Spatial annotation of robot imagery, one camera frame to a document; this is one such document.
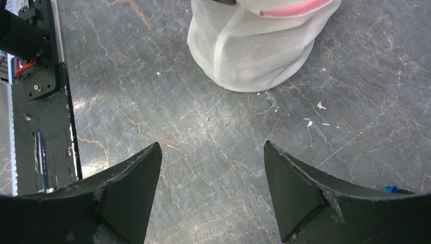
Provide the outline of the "white mesh laundry bag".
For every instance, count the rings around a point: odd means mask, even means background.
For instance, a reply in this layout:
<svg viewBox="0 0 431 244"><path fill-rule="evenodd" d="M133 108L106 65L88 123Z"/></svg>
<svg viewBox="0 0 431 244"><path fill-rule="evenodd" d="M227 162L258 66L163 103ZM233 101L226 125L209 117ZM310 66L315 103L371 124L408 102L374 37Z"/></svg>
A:
<svg viewBox="0 0 431 244"><path fill-rule="evenodd" d="M340 1L192 1L187 43L217 85L255 93L294 75Z"/></svg>

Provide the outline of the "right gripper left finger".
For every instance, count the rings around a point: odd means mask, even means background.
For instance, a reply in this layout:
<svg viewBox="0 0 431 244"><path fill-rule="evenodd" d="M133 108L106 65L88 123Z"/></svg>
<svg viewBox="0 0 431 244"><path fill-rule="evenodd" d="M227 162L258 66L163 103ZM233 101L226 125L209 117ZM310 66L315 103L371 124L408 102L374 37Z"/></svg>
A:
<svg viewBox="0 0 431 244"><path fill-rule="evenodd" d="M155 142L51 193L1 196L1 243L144 243L162 157Z"/></svg>

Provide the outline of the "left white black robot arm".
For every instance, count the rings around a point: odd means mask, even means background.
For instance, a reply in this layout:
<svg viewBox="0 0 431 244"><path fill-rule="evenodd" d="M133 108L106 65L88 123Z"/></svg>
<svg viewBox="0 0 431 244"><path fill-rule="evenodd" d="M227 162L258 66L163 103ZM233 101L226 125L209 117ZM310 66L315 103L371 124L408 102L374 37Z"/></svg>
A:
<svg viewBox="0 0 431 244"><path fill-rule="evenodd" d="M41 55L45 44L42 30L5 8L1 9L1 51L30 60Z"/></svg>

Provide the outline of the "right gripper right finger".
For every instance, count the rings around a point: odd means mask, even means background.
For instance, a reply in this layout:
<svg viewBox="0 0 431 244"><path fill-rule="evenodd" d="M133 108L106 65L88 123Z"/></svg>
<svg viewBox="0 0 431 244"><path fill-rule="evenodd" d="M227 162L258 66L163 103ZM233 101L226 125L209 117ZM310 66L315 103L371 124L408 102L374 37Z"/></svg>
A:
<svg viewBox="0 0 431 244"><path fill-rule="evenodd" d="M390 193L312 167L271 141L264 165L282 243L430 243L430 194Z"/></svg>

